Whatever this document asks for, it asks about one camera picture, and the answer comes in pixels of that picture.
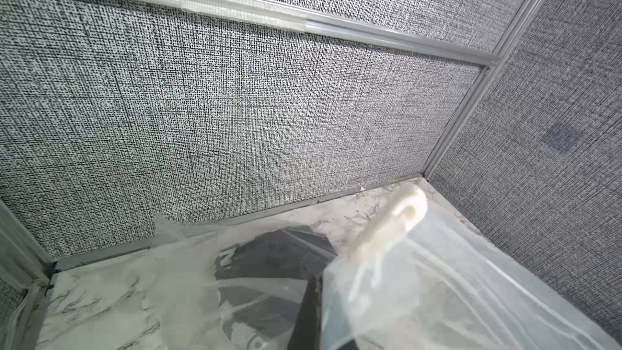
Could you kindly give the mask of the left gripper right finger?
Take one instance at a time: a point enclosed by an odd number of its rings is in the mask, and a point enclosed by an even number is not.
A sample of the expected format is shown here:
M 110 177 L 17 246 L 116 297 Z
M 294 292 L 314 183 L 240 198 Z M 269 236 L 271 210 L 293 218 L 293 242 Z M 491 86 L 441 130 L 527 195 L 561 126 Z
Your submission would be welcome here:
M 359 350 L 359 347 L 357 346 L 356 340 L 352 339 L 339 347 L 339 350 Z

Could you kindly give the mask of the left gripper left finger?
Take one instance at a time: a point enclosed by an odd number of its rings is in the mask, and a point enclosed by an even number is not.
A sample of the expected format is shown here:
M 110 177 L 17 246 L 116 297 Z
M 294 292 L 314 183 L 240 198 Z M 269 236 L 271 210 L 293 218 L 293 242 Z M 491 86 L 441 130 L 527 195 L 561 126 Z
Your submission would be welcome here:
M 322 335 L 322 275 L 309 278 L 287 350 L 318 350 Z

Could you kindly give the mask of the clear plastic vacuum bag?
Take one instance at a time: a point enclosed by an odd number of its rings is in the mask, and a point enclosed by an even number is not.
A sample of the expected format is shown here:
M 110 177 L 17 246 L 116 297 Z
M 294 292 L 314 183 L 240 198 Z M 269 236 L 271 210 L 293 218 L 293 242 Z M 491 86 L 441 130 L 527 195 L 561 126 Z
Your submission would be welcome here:
M 322 273 L 319 349 L 349 340 L 382 349 L 616 349 L 618 343 L 484 237 L 428 200 L 427 213 L 380 257 L 338 253 Z M 213 251 L 263 233 L 251 225 L 219 236 Z M 219 293 L 210 315 L 220 335 Z

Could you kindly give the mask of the white bag zipper slider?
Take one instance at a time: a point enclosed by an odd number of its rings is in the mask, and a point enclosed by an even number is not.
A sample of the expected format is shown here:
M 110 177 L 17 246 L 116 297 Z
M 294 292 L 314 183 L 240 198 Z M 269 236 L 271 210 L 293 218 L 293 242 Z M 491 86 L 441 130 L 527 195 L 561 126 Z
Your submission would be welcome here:
M 424 219 L 428 206 L 419 186 L 402 186 L 357 235 L 347 256 L 362 263 L 385 254 Z

